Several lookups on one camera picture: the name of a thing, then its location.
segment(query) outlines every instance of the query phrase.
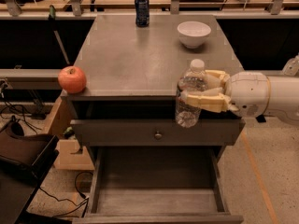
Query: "can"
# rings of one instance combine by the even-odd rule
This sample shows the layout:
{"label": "can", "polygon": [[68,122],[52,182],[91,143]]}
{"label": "can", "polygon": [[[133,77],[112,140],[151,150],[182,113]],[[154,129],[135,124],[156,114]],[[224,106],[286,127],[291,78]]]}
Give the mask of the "can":
{"label": "can", "polygon": [[136,25],[143,27],[150,24],[150,0],[135,0]]}

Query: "closed drawer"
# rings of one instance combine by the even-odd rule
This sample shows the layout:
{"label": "closed drawer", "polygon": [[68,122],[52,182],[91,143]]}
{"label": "closed drawer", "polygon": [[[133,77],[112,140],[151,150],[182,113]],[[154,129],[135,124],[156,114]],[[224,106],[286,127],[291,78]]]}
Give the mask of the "closed drawer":
{"label": "closed drawer", "polygon": [[203,147],[99,147],[85,218],[73,223],[242,223]]}
{"label": "closed drawer", "polygon": [[240,119],[200,119],[185,129],[172,119],[73,119],[85,146],[223,146],[232,145],[243,128]]}

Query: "concrete floor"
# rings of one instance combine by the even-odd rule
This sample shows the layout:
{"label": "concrete floor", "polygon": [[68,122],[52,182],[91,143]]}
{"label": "concrete floor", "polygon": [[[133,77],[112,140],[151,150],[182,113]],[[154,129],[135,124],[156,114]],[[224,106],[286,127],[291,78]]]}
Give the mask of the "concrete floor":
{"label": "concrete floor", "polygon": [[[245,119],[238,141],[223,153],[219,168],[224,200],[232,214],[243,215],[244,224],[299,223],[299,127],[277,118],[266,119],[266,123]],[[40,120],[28,121],[43,125]],[[21,125],[25,134],[32,134]],[[80,203],[74,185],[78,173],[52,168],[42,188],[58,199]],[[86,194],[91,179],[89,174],[78,177],[78,186]],[[39,191],[28,211],[51,217],[75,208],[70,202],[56,202]],[[80,217],[82,211],[83,207],[71,215]]]}

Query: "bowl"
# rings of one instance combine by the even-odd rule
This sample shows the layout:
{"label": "bowl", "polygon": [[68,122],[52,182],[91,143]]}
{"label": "bowl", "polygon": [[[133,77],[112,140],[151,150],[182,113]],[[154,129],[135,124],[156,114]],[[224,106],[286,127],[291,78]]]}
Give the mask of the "bowl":
{"label": "bowl", "polygon": [[199,21],[185,21],[178,26],[178,38],[188,49],[201,46],[210,33],[211,28]]}

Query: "red apple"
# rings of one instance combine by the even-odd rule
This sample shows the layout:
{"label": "red apple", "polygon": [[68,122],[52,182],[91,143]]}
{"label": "red apple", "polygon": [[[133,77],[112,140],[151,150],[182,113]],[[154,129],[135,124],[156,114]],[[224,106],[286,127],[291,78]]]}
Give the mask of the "red apple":
{"label": "red apple", "polygon": [[58,74],[58,82],[68,93],[79,93],[86,86],[86,77],[79,67],[67,66]]}

